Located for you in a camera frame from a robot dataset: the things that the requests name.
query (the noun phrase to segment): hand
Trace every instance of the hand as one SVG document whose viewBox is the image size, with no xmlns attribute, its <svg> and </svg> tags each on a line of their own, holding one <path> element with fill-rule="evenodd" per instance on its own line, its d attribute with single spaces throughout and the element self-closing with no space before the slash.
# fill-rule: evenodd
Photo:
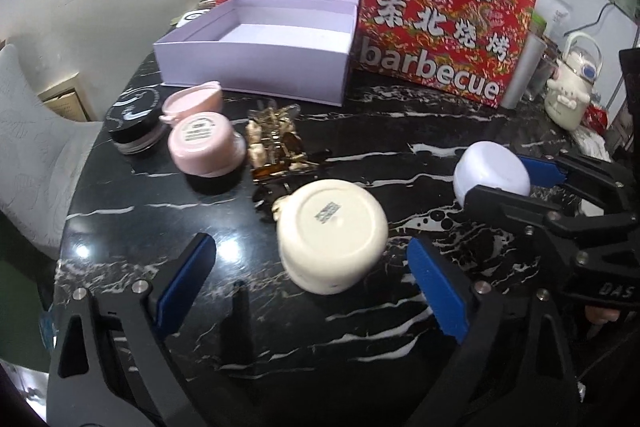
<svg viewBox="0 0 640 427">
<path fill-rule="evenodd" d="M 596 308 L 595 306 L 585 306 L 584 316 L 587 320 L 598 326 L 608 322 L 615 322 L 620 318 L 620 310 L 609 310 L 606 308 Z"/>
</svg>

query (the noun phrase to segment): gray chair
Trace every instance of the gray chair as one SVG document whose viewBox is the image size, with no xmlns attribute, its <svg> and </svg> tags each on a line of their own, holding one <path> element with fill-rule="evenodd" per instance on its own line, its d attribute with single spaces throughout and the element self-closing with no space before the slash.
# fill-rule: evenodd
<svg viewBox="0 0 640 427">
<path fill-rule="evenodd" d="M 27 83 L 16 47 L 0 50 L 0 210 L 52 259 L 101 126 L 50 111 Z"/>
</svg>

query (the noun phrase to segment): silver cylinder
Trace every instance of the silver cylinder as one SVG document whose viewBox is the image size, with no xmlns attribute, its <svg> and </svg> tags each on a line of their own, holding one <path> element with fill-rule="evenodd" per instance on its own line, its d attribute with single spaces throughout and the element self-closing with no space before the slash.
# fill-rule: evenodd
<svg viewBox="0 0 640 427">
<path fill-rule="evenodd" d="M 502 97 L 500 107 L 505 109 L 515 109 L 527 89 L 527 85 L 536 71 L 540 58 L 546 49 L 546 42 L 529 32 L 527 40 L 524 42 L 522 53 L 518 65 L 513 71 L 511 82 L 507 86 L 507 91 Z"/>
</svg>

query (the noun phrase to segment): black cable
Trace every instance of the black cable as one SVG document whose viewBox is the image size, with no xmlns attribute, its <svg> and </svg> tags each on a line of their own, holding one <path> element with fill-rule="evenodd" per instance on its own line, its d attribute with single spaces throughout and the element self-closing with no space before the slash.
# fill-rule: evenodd
<svg viewBox="0 0 640 427">
<path fill-rule="evenodd" d="M 591 24 L 585 24 L 584 26 L 580 26 L 579 28 L 575 28 L 573 30 L 569 30 L 567 32 L 564 32 L 564 34 L 562 35 L 563 37 L 566 37 L 568 34 L 573 33 L 573 32 L 579 32 L 582 30 L 585 30 L 587 28 L 591 28 L 592 26 L 595 26 L 596 24 L 598 24 L 600 22 L 600 19 L 602 19 L 602 14 L 604 13 L 604 10 L 606 10 L 609 6 L 615 6 L 616 8 L 618 8 L 623 14 L 626 15 L 626 13 L 624 13 L 622 11 L 622 8 L 620 6 L 618 6 L 617 4 L 609 1 L 608 3 L 606 3 L 603 7 L 602 10 L 600 10 L 600 15 L 598 15 L 598 20 L 596 20 L 596 22 L 592 22 Z"/>
</svg>

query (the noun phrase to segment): blue gripper pad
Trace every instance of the blue gripper pad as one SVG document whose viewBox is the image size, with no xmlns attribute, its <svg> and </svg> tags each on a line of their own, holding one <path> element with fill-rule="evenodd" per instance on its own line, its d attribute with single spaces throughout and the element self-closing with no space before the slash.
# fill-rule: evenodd
<svg viewBox="0 0 640 427">
<path fill-rule="evenodd" d="M 467 310 L 472 305 L 469 279 L 427 239 L 412 239 L 406 258 L 440 329 L 461 344 L 469 329 Z"/>
<path fill-rule="evenodd" d="M 518 158 L 529 173 L 531 185 L 535 187 L 551 188 L 566 181 L 566 174 L 551 160 L 540 160 L 530 156 L 518 156 Z"/>
<path fill-rule="evenodd" d="M 216 262 L 216 242 L 213 238 L 208 234 L 198 234 L 196 238 L 199 241 L 187 247 L 193 253 L 158 299 L 154 330 L 161 340 L 180 329 Z"/>
</svg>

